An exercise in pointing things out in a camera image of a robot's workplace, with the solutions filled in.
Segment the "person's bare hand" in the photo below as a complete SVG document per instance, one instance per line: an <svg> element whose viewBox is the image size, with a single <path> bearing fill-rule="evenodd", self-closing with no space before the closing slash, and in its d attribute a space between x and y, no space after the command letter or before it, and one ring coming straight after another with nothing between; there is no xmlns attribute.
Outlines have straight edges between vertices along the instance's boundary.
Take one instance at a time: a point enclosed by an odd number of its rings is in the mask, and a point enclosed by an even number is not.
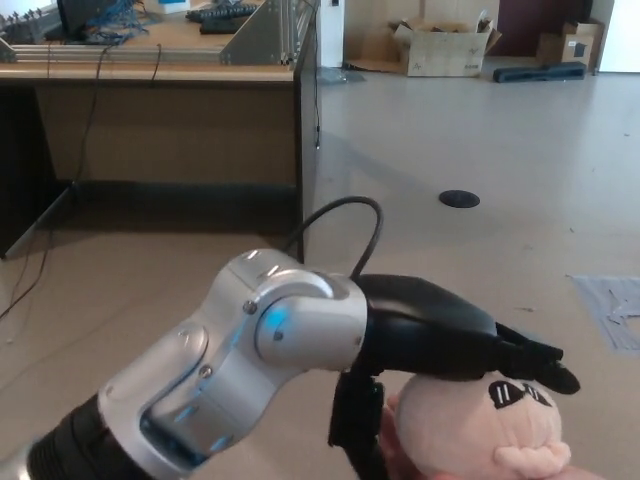
<svg viewBox="0 0 640 480"><path fill-rule="evenodd" d="M571 463L555 403L516 388L407 386L383 412L380 444L394 479L592 479Z"/></svg>

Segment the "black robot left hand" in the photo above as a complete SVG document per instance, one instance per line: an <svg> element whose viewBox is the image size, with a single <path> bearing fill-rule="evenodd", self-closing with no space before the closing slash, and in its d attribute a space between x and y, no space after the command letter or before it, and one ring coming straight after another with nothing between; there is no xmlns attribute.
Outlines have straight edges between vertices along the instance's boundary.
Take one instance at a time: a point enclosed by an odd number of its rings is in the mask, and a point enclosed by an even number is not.
<svg viewBox="0 0 640 480"><path fill-rule="evenodd" d="M491 372L536 381L556 393L580 389L564 353L496 322L481 308L424 279L366 274L367 325L354 365L340 374L328 443L344 450L360 479L389 474L378 443L385 370L426 374L455 385Z"/></svg>

